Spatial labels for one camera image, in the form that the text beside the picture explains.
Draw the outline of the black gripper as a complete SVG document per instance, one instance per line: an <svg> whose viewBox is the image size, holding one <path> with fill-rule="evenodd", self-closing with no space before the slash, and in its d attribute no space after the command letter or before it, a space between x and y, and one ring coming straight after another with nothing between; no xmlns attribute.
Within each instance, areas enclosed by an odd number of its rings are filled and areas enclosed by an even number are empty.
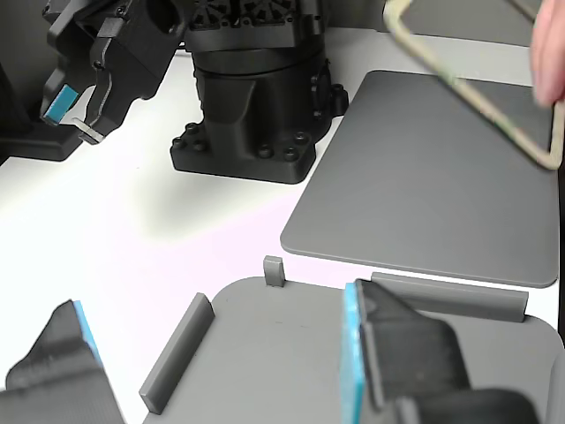
<svg viewBox="0 0 565 424"><path fill-rule="evenodd" d="M95 85L79 139L101 143L123 122L132 98L148 99L177 49L175 1L48 1L48 45L57 54L43 88L41 119L59 125Z"/></svg>

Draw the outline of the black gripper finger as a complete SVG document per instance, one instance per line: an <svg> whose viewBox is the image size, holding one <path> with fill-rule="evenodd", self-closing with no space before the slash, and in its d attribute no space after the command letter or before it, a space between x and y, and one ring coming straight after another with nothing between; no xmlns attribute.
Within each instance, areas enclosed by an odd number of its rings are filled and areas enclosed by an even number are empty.
<svg viewBox="0 0 565 424"><path fill-rule="evenodd" d="M446 322L362 279L344 289L339 383L343 423L462 423L471 386Z"/></svg>
<svg viewBox="0 0 565 424"><path fill-rule="evenodd" d="M5 377L2 423L122 423L81 303L59 305Z"/></svg>

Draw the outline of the bare human hand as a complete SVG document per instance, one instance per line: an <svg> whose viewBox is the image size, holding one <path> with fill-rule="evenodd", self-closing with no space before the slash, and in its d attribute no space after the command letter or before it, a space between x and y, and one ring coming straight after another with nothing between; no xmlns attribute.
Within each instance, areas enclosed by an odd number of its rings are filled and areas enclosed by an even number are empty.
<svg viewBox="0 0 565 424"><path fill-rule="evenodd" d="M543 1L530 47L534 94L542 106L564 99L564 42L564 1Z"/></svg>

